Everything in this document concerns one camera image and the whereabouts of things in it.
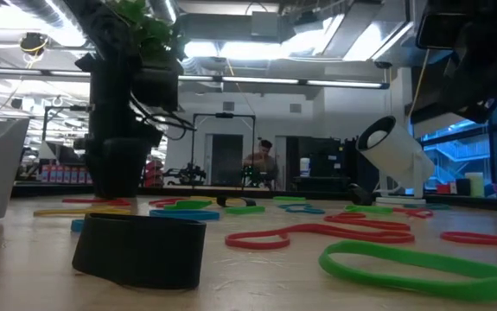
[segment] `doorway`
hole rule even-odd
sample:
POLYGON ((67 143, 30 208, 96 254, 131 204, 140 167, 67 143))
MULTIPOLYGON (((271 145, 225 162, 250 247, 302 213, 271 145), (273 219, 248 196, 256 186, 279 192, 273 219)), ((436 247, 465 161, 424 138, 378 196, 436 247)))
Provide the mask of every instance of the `doorway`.
POLYGON ((237 187, 242 181, 242 135, 212 135, 212 186, 237 187))

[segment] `white lamp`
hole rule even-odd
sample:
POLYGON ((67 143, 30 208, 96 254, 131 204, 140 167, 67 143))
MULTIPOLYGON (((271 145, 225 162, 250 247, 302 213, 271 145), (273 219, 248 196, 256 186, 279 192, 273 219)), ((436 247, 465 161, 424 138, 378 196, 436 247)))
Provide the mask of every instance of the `white lamp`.
POLYGON ((380 192, 377 203, 424 204, 423 184, 434 174, 435 165, 424 153, 421 145, 396 122, 394 117, 383 117, 372 124, 356 144, 361 154, 380 171, 380 192), (386 176, 398 186, 387 189, 386 176), (401 187, 413 188, 413 196, 390 196, 401 187))

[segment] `table surface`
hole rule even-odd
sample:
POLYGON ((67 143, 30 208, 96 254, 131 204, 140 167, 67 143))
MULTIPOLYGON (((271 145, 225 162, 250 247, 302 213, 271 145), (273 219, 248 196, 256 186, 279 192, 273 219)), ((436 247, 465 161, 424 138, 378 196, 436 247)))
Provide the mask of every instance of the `table surface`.
MULTIPOLYGON (((136 213, 148 214, 147 202, 154 199, 139 198, 136 213)), ((258 203, 268 207, 266 213, 224 215, 220 221, 208 223, 198 289, 163 291, 126 288, 74 271, 71 261, 78 235, 69 230, 71 218, 33 217, 35 210, 73 206, 63 205, 61 197, 12 200, 6 217, 0 220, 0 310, 497 310, 497 302, 451 301, 335 279, 319 267, 317 258, 338 238, 294 233, 292 244, 281 250, 247 251, 226 247, 224 237, 229 233, 322 220, 320 215, 286 213, 271 200, 258 200, 258 203)), ((338 213, 346 204, 339 201, 310 203, 328 213, 338 213)), ((217 206, 209 209, 219 210, 217 206)), ((456 208, 437 211, 434 218, 427 220, 402 215, 371 218, 410 224, 417 241, 400 247, 497 264, 497 247, 455 244, 438 237, 443 231, 497 234, 497 212, 456 208)), ((465 279, 371 257, 339 255, 335 259, 375 272, 465 279)))

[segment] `green leaves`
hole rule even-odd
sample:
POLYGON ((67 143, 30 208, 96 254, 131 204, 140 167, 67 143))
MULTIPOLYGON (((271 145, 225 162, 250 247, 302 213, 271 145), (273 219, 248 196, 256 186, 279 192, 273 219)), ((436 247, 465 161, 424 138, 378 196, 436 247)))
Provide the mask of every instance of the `green leaves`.
POLYGON ((184 48, 188 40, 176 31, 178 25, 172 28, 150 17, 145 0, 111 0, 108 5, 130 24, 143 62, 161 63, 185 57, 184 48))

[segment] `white bottle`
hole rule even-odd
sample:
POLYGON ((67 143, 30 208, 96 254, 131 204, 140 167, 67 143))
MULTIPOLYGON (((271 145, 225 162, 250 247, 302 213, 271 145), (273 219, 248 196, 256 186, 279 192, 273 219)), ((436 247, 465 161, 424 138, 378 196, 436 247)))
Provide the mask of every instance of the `white bottle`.
POLYGON ((309 177, 309 158, 301 158, 300 159, 300 177, 309 177))

